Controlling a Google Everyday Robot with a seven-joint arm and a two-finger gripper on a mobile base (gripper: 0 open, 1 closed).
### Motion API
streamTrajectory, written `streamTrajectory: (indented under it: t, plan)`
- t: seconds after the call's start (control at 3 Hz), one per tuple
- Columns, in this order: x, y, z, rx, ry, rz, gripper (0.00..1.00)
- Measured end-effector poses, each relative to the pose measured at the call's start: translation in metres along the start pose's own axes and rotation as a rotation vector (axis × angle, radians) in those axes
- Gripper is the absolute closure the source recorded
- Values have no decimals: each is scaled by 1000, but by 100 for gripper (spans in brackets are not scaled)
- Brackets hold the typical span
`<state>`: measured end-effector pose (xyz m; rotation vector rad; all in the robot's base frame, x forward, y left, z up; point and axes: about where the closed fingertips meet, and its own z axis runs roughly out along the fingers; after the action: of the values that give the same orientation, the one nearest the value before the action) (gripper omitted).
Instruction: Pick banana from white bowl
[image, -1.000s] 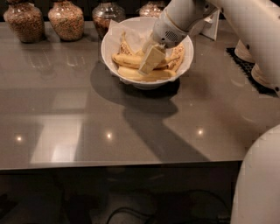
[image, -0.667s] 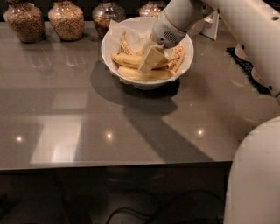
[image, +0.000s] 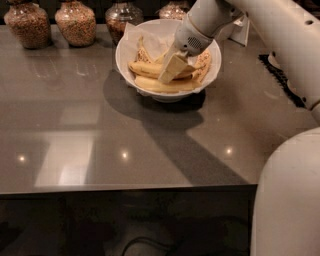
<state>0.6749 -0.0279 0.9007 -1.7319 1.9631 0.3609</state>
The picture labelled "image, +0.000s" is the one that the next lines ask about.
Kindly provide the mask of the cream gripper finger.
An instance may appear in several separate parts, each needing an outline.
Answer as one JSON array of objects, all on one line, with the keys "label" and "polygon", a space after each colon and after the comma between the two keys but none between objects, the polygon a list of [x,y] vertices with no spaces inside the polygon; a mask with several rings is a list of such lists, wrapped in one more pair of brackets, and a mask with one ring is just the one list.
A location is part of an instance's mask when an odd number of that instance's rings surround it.
[{"label": "cream gripper finger", "polygon": [[171,82],[188,65],[187,58],[181,54],[166,56],[160,70],[158,80],[162,83]]},{"label": "cream gripper finger", "polygon": [[179,49],[175,46],[175,44],[172,44],[170,46],[170,48],[168,49],[168,51],[164,57],[164,60],[163,60],[163,68],[164,69],[167,69],[173,65],[173,63],[177,57],[178,52],[179,52]]}]

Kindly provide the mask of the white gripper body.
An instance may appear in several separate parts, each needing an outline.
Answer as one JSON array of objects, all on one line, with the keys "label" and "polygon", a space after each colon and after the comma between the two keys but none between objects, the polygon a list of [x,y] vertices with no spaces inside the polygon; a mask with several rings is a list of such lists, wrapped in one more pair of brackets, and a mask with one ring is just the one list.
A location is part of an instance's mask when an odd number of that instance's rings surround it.
[{"label": "white gripper body", "polygon": [[198,56],[212,43],[213,34],[212,25],[187,14],[177,27],[173,45],[188,56]]}]

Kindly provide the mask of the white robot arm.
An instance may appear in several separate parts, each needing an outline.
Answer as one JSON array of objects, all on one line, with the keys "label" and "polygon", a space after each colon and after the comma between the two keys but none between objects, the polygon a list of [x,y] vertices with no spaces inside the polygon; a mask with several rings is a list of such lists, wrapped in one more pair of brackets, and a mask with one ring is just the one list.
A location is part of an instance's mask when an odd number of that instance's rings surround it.
[{"label": "white robot arm", "polygon": [[[294,0],[196,0],[165,59],[197,56],[236,18],[253,25],[287,78],[279,91],[319,121],[319,20]],[[250,256],[320,256],[320,128],[300,131],[270,155],[254,200]]]}]

